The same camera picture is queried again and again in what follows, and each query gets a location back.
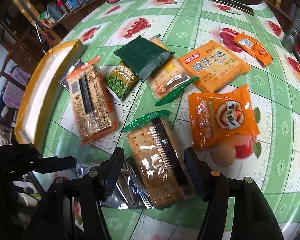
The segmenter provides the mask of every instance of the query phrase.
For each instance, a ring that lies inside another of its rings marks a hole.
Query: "barcode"
[[[247,46],[249,49],[251,49],[251,47],[253,45],[253,43],[251,41],[249,41],[248,39],[242,39],[241,44],[244,46]]]
[[[75,81],[71,84],[71,90],[72,90],[72,94],[74,95],[75,93],[79,92],[79,85],[78,82]]]

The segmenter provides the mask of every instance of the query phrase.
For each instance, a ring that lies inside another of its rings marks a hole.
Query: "pink cloth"
[[[13,70],[12,78],[26,87],[30,78],[30,74],[25,72],[21,67],[16,67]],[[24,91],[22,89],[18,88],[11,82],[8,82],[2,99],[7,107],[19,109],[23,93]]]

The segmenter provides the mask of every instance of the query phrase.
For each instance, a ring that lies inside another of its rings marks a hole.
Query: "green and white tablecloth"
[[[120,59],[113,52],[138,35],[151,38],[161,34],[162,42],[177,56],[209,40],[223,44],[220,32],[231,32],[229,29],[238,33],[244,31],[261,41],[272,55],[273,62],[264,68],[246,52],[235,52],[253,67],[223,89],[223,92],[232,91],[248,84],[253,108],[260,111],[260,135],[257,139],[261,147],[258,147],[257,153],[248,152],[246,158],[235,159],[226,168],[216,166],[208,150],[197,151],[197,154],[212,169],[230,178],[252,177],[268,200],[285,239],[290,239],[300,226],[300,70],[294,62],[295,57],[281,45],[281,29],[276,28],[276,33],[272,30],[270,22],[278,27],[280,25],[266,3],[251,7],[254,16],[211,0],[121,0],[113,5],[101,5],[83,19],[65,40],[79,38],[86,31],[100,27],[84,42],[89,47],[82,60],[86,62],[100,55],[101,66],[119,63]],[[141,17],[149,21],[150,27],[132,37],[126,35],[127,30]],[[172,103],[156,107],[147,82],[139,82],[124,102],[112,100],[120,129],[79,147],[69,93],[63,90],[50,121],[43,155],[71,155],[79,163],[92,163],[109,158],[114,148],[121,146],[128,156],[131,151],[121,132],[122,127],[145,113],[163,109],[170,110],[168,121],[183,151],[191,146],[192,141],[187,95],[194,91],[198,89],[190,85]],[[37,173],[36,176],[45,189],[58,176],[75,177],[71,171],[45,175]],[[206,203],[195,197],[162,211],[111,208],[104,208],[103,211],[114,240],[176,240],[185,237],[191,240],[196,239],[206,207]],[[229,199],[225,239],[231,234],[233,212],[234,199]]]

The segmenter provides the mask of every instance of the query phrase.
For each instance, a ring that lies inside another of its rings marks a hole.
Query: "screw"
[[[89,172],[89,176],[90,177],[95,177],[95,176],[97,176],[98,175],[98,172],[97,171],[90,171]]]
[[[211,171],[211,175],[218,177],[218,176],[220,176],[220,172],[219,171]]]
[[[253,178],[246,177],[246,178],[245,178],[245,181],[248,182],[248,183],[252,183],[252,182],[253,182]]]
[[[63,182],[63,177],[56,178],[55,182],[58,183],[58,184],[62,183]]]

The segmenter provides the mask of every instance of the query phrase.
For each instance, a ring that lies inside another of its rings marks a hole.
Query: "orange snack package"
[[[260,133],[247,85],[227,94],[192,93],[189,117],[196,149],[215,145],[230,135]]]
[[[199,77],[194,82],[202,92],[214,93],[251,66],[215,41],[209,41],[178,59],[188,72]]]
[[[271,63],[273,58],[269,54],[269,52],[265,49],[265,47],[260,43],[260,41],[247,36],[243,33],[235,36],[234,41],[241,48],[243,48],[246,52],[248,52],[251,56],[260,60],[263,65],[267,66]]]

